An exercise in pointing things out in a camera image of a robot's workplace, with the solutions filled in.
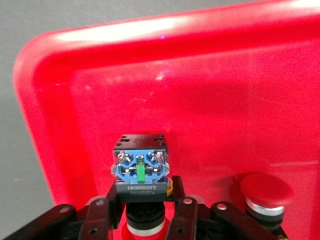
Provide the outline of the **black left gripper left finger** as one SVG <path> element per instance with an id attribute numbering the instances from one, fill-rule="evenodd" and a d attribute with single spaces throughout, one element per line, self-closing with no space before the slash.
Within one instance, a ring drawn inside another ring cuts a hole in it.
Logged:
<path id="1" fill-rule="evenodd" d="M 118 229 L 125 210 L 116 183 L 114 181 L 105 197 L 90 203 L 78 240 L 115 240 L 114 231 Z"/>

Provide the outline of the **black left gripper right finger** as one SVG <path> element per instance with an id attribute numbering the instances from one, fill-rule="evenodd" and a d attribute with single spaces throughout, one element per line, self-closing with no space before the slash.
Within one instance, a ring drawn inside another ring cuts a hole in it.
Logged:
<path id="1" fill-rule="evenodd" d="M 174 213 L 165 240 L 196 240 L 198 202 L 185 194 L 182 178 L 172 177 Z"/>

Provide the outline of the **red push button switch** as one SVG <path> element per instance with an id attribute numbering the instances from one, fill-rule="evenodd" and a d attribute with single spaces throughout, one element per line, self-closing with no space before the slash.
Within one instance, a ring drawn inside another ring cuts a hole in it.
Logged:
<path id="1" fill-rule="evenodd" d="M 289 240 L 282 228 L 286 207 L 292 202 L 294 191 L 279 177 L 257 172 L 240 181 L 245 197 L 245 212 L 278 240 Z"/>
<path id="2" fill-rule="evenodd" d="M 113 148 L 110 171 L 125 204 L 124 239 L 160 240 L 167 224 L 165 202 L 174 192 L 165 135 L 122 135 Z"/>

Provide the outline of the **red plastic tray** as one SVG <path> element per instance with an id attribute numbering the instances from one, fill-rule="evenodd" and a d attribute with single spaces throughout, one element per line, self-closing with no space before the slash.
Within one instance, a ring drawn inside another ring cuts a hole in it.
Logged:
<path id="1" fill-rule="evenodd" d="M 241 208 L 241 178 L 269 173 L 294 191 L 289 240 L 320 240 L 320 0 L 41 34 L 13 84 L 55 204 L 108 192 L 122 135 L 164 134 L 187 194 Z"/>

